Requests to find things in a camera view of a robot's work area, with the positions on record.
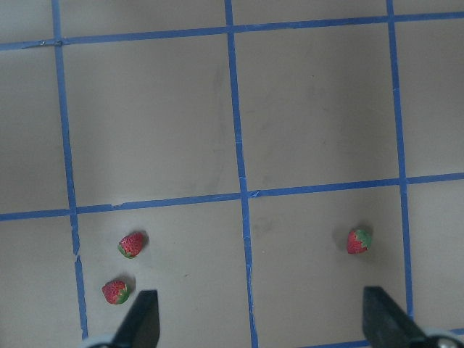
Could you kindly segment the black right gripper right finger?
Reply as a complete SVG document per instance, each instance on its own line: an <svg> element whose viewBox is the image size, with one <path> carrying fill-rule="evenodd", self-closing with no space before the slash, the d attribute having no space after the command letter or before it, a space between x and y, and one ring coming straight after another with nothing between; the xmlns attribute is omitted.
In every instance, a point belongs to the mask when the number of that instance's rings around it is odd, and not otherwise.
<svg viewBox="0 0 464 348"><path fill-rule="evenodd" d="M362 296L362 332L373 348L422 347L427 335L380 286Z"/></svg>

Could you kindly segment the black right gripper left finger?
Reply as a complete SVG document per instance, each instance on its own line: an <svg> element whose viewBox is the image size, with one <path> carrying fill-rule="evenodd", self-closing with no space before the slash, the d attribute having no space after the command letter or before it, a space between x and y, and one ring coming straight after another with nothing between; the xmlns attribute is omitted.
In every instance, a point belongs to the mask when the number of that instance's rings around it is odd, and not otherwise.
<svg viewBox="0 0 464 348"><path fill-rule="evenodd" d="M113 347L156 347L160 339L156 290L140 291L112 339Z"/></svg>

